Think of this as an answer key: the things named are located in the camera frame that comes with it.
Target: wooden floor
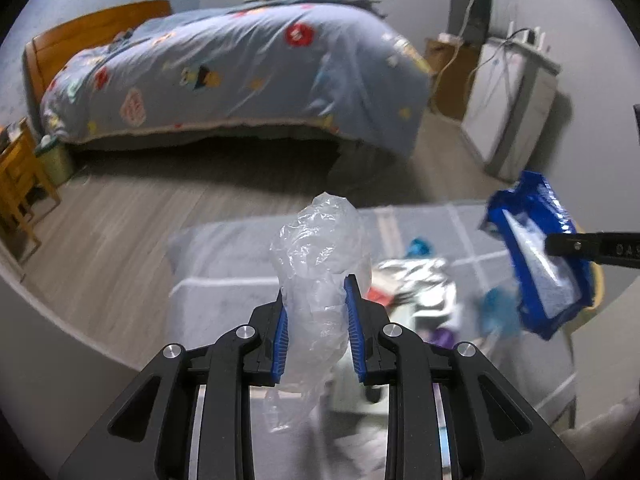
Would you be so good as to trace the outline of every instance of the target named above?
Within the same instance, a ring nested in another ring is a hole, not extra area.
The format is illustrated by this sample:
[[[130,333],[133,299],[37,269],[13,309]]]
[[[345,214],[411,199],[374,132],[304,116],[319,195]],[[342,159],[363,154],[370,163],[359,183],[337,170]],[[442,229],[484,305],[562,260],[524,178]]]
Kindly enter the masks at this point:
[[[426,115],[411,160],[348,198],[356,206],[443,202],[504,187],[478,170],[459,135]],[[165,342],[168,237],[205,222],[296,212],[325,190],[336,158],[329,141],[220,138],[87,153],[60,188],[62,204],[36,225],[43,245],[23,263],[25,283],[60,317],[140,367]],[[38,202],[36,213],[51,206]]]

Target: red item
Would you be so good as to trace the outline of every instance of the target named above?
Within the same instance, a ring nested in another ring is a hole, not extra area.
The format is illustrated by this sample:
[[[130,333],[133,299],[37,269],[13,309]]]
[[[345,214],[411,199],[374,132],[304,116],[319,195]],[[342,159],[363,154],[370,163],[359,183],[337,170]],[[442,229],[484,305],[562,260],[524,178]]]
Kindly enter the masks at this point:
[[[285,39],[291,46],[309,46],[314,41],[314,30],[305,23],[287,27]]]
[[[381,290],[377,290],[376,288],[371,287],[369,291],[366,293],[365,299],[369,301],[373,301],[375,303],[379,303],[380,305],[386,308],[394,300],[394,297],[390,296],[389,294],[385,294]]]
[[[109,81],[109,74],[107,73],[107,67],[103,66],[98,72],[95,73],[94,82],[95,89],[102,90],[102,87]]]

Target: gray rug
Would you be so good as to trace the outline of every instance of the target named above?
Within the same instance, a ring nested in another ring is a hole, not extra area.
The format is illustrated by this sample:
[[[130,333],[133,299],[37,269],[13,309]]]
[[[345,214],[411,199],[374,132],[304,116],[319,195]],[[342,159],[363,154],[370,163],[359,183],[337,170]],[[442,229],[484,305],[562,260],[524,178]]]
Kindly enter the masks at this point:
[[[475,304],[485,291],[510,277],[503,243],[480,232],[484,204],[402,206],[360,210],[374,261],[403,256],[411,240],[428,240],[451,262],[465,304],[461,339],[478,336]],[[175,286],[166,331],[187,348],[212,344],[246,323],[252,309],[278,293],[269,245],[291,216],[219,222],[175,235],[168,248]],[[523,333],[506,349],[498,368],[548,422],[575,397],[574,368],[562,334],[550,342]],[[292,433],[266,432],[259,398],[252,402],[256,478],[357,479],[354,463],[335,439],[356,433],[360,415],[334,413],[328,399]]]

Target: green trash bin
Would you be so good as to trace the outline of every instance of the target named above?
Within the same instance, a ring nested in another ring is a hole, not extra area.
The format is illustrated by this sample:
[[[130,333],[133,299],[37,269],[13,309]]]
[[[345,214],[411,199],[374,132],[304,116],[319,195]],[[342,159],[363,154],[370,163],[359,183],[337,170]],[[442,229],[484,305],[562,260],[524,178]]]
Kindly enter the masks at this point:
[[[35,149],[35,155],[44,166],[54,186],[65,183],[74,174],[74,162],[66,146],[57,137],[43,137]]]

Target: wooden nightstand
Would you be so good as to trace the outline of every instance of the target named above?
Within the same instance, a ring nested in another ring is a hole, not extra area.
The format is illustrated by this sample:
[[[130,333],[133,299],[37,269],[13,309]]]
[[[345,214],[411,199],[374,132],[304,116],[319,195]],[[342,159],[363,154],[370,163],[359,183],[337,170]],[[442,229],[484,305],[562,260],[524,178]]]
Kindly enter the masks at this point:
[[[60,196],[33,153],[35,142],[27,121],[21,120],[18,127],[20,134],[0,154],[0,216],[9,227],[17,224],[38,247],[41,241],[20,208],[33,220],[26,197],[36,184],[40,184],[56,203],[60,203]]]

